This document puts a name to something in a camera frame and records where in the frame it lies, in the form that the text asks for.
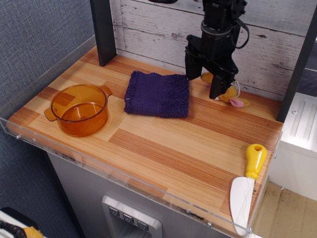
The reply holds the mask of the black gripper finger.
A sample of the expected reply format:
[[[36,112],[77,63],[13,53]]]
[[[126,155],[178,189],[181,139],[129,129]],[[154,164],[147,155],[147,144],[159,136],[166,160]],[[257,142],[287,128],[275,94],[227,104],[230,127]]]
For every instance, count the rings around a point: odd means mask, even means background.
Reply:
[[[185,68],[188,80],[193,80],[202,74],[202,56],[200,54],[193,54],[192,52],[185,52]]]
[[[213,76],[210,88],[210,99],[215,99],[216,97],[225,94],[227,89],[234,82],[234,76],[229,74],[215,74]]]

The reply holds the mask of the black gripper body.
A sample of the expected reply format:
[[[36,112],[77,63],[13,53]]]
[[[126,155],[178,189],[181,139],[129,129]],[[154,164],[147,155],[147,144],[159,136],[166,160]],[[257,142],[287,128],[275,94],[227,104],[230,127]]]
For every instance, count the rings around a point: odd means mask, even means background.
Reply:
[[[239,31],[228,31],[225,34],[203,32],[201,37],[188,35],[185,52],[200,54],[202,66],[213,75],[222,73],[235,77],[238,68],[232,54],[237,48],[238,36]]]

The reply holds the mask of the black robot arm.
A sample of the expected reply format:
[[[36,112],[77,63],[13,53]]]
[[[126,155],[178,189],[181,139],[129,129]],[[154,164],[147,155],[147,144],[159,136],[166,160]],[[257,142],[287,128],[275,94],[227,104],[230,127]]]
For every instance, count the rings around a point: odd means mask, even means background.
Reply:
[[[224,94],[234,82],[238,67],[232,59],[241,28],[248,27],[240,16],[245,14],[244,0],[205,0],[203,1],[204,19],[201,22],[202,36],[188,35],[185,66],[189,80],[201,76],[205,68],[213,75],[211,99]]]

